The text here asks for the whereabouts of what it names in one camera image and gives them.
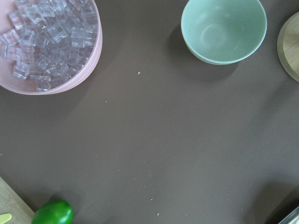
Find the green bowl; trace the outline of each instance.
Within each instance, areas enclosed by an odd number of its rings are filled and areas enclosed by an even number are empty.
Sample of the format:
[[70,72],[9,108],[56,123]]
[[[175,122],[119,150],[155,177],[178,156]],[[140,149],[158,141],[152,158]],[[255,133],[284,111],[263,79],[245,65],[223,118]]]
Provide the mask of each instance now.
[[232,64],[262,44],[267,17],[259,0],[189,0],[181,29],[197,58],[210,64]]

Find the green pepper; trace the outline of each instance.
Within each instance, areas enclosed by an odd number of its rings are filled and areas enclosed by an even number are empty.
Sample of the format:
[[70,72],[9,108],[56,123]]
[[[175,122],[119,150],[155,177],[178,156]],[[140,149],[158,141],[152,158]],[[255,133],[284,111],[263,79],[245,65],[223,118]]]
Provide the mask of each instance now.
[[57,200],[39,208],[33,216],[32,224],[70,224],[73,210],[66,201]]

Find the pink bowl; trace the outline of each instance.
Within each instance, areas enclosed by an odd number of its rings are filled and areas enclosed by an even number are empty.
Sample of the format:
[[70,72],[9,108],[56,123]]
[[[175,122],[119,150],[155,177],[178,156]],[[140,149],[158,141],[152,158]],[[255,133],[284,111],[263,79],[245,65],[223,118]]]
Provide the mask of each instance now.
[[[97,6],[94,2],[94,0],[91,0],[92,4],[94,5],[95,9],[97,9]],[[0,34],[3,34],[14,27],[12,26],[8,13],[11,11],[17,10],[14,0],[0,0]],[[34,80],[28,79],[28,80],[21,80],[14,76],[12,76],[13,68],[14,68],[14,62],[7,60],[5,58],[0,57],[0,85],[12,92],[25,94],[25,95],[48,95],[48,94],[55,94],[64,92],[67,90],[70,90],[80,83],[82,83],[87,77],[92,73],[95,66],[97,65],[101,51],[102,51],[102,44],[103,44],[103,34],[102,34],[102,26],[100,22],[100,16],[98,10],[96,10],[97,17],[98,17],[98,35],[97,40],[95,43],[95,46],[93,48],[93,51],[90,55],[89,60],[83,67],[83,69],[72,79],[67,81],[66,83],[62,84],[61,86],[58,86],[54,89],[43,91],[43,92],[37,92],[36,91],[36,84]]]

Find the brown tabletop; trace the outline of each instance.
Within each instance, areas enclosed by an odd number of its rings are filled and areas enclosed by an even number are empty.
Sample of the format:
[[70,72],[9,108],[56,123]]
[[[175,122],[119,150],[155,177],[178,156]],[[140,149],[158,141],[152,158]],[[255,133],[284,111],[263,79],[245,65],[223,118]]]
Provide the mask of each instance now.
[[262,0],[261,47],[232,65],[184,44],[187,0],[96,0],[103,51],[76,88],[0,88],[0,176],[74,224],[278,223],[299,198],[299,84],[279,63],[297,0]]

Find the wooden cutting board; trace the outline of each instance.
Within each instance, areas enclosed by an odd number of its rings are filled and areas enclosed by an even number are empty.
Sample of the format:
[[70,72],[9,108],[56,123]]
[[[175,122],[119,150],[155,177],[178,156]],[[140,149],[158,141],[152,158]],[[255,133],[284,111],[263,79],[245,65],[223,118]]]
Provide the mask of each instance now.
[[34,212],[0,177],[0,215],[11,213],[7,224],[31,224]]
[[285,71],[299,82],[299,13],[288,19],[281,28],[277,53]]

